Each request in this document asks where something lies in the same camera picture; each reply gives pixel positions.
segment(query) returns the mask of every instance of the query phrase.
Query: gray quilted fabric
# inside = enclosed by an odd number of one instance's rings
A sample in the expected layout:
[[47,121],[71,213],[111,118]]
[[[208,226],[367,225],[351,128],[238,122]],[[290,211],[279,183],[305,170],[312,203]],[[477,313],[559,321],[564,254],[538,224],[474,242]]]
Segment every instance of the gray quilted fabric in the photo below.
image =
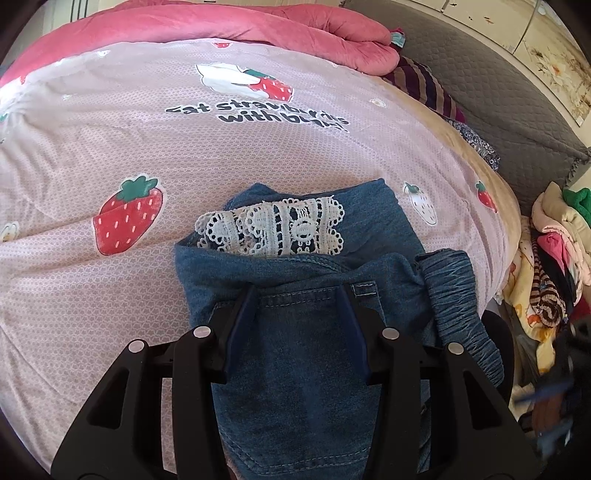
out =
[[402,27],[404,55],[428,65],[501,156],[499,174],[529,215],[549,182],[579,177],[591,158],[552,103],[513,65],[470,35],[391,0],[348,0],[345,7],[389,29]]

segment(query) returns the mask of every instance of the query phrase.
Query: strawberry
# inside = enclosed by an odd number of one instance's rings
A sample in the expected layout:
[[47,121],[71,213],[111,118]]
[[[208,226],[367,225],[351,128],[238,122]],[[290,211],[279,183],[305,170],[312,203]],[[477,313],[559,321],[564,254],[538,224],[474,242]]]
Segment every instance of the strawberry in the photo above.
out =
[[492,201],[490,194],[486,191],[486,187],[481,181],[476,183],[476,189],[478,190],[478,200],[480,200],[480,203],[497,213],[498,210],[496,209],[495,202]]
[[144,175],[125,180],[93,218],[96,246],[102,255],[125,252],[152,226],[163,205],[158,179]]
[[265,75],[264,73],[252,69],[248,69],[244,73],[261,79],[259,83],[247,86],[253,92],[263,90],[269,96],[269,100],[280,100],[283,102],[289,102],[291,100],[293,89],[285,83],[270,75]]

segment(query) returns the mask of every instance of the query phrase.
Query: pink bed sheet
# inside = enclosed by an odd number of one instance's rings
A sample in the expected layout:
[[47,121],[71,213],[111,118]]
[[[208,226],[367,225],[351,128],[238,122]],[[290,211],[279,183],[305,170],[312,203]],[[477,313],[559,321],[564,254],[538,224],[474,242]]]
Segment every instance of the pink bed sheet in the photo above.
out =
[[41,37],[0,79],[0,87],[44,66],[120,42],[165,43],[192,38],[265,42],[307,53],[369,75],[399,61],[383,25],[325,5],[230,7],[182,1],[128,0]]

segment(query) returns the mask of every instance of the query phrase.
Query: denim garment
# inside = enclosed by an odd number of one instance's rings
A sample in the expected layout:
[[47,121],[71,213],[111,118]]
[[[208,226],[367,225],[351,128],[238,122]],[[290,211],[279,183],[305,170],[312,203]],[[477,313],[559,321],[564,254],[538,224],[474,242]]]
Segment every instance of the denim garment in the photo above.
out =
[[[256,184],[227,205],[334,195],[345,215],[339,255],[257,258],[197,248],[194,233],[176,246],[176,269],[192,327],[234,301],[246,283],[261,296],[255,323],[228,385],[213,385],[220,434],[246,480],[360,479],[373,435],[380,387],[354,372],[335,303],[353,286],[364,306],[425,345],[460,342],[495,384],[498,350],[478,317],[475,278],[464,252],[425,254],[383,180],[308,196]],[[421,400],[419,470],[428,468],[428,383]]]

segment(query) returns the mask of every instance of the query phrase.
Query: white crochet lace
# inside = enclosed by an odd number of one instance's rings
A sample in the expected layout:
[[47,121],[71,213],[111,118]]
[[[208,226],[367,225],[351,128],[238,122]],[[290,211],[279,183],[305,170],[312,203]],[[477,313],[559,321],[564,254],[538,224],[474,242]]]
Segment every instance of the white crochet lace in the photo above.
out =
[[197,246],[255,257],[338,255],[343,238],[334,227],[344,215],[343,206],[332,197],[285,199],[208,212],[195,222],[200,235]]

